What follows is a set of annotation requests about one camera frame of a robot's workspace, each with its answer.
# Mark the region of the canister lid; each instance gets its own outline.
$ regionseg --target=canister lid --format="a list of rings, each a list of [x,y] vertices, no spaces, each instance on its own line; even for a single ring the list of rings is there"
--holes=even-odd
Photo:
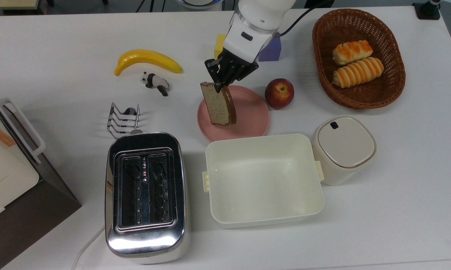
[[[370,132],[358,120],[348,116],[324,125],[318,131],[318,143],[330,160],[343,168],[358,167],[376,152]]]

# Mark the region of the purple block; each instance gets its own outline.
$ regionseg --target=purple block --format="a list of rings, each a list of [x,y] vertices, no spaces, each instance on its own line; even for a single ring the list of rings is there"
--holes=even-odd
[[[272,41],[258,54],[259,62],[278,61],[280,51],[282,50],[282,43],[280,37],[272,38]]]

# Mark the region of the bread roll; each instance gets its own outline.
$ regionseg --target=bread roll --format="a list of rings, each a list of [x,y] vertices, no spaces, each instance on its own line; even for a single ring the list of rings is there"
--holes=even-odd
[[[222,87],[220,92],[217,93],[214,84],[202,82],[200,88],[202,88],[202,94],[212,125],[225,126],[237,123],[237,114],[235,113],[234,102],[228,87]]]
[[[332,60],[339,66],[354,63],[372,54],[372,48],[367,40],[352,41],[339,44],[332,51]]]
[[[334,71],[332,84],[340,88],[356,86],[380,77],[383,71],[380,60],[369,57]]]

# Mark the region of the red apple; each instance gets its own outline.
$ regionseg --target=red apple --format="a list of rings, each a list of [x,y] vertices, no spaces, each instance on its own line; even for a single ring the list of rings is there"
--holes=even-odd
[[[274,109],[280,110],[294,99],[294,86],[286,79],[275,79],[265,88],[265,100]]]

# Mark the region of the toy panda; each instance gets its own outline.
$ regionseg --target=toy panda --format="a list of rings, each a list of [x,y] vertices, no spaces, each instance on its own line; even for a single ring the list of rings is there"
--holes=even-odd
[[[160,78],[154,73],[147,74],[147,72],[144,72],[141,82],[145,84],[145,87],[150,89],[157,87],[157,89],[162,93],[162,96],[168,96],[167,91],[165,90],[169,88],[169,84],[165,79]]]

